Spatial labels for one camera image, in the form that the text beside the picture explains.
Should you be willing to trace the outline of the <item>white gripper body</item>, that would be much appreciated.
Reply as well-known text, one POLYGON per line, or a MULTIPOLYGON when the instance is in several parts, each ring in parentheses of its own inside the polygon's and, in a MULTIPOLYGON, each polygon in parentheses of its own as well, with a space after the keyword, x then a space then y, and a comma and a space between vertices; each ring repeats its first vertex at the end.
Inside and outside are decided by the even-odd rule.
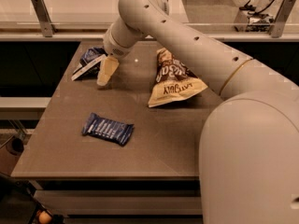
POLYGON ((103 49, 106 54, 116 59, 122 59, 131 52, 131 48, 120 45, 112 36, 112 30, 108 29, 103 38, 103 49))

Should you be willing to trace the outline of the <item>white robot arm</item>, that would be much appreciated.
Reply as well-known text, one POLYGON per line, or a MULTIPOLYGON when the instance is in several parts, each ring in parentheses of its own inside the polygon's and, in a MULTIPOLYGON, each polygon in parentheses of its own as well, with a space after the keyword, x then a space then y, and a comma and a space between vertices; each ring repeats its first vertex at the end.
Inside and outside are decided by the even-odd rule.
POLYGON ((166 0, 119 0, 104 49, 120 59, 150 35, 220 98, 200 135, 204 224, 299 224, 297 85, 167 9, 166 0))

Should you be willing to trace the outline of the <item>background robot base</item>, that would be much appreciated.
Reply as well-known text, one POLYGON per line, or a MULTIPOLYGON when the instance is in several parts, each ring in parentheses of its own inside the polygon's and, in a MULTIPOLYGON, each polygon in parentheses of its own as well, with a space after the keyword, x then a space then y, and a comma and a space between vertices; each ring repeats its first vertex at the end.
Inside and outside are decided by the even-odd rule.
POLYGON ((234 21, 238 32, 268 32, 274 16, 266 12, 276 0, 259 0, 256 5, 248 1, 240 7, 234 21))

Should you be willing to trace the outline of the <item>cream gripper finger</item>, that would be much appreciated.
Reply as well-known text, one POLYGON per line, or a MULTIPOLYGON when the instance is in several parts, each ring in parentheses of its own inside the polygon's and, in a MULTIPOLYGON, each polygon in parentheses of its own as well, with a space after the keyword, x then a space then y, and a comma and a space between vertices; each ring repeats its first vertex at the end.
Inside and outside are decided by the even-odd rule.
POLYGON ((97 76, 97 85, 106 86, 119 66, 119 61, 115 57, 108 56, 100 64, 97 76))

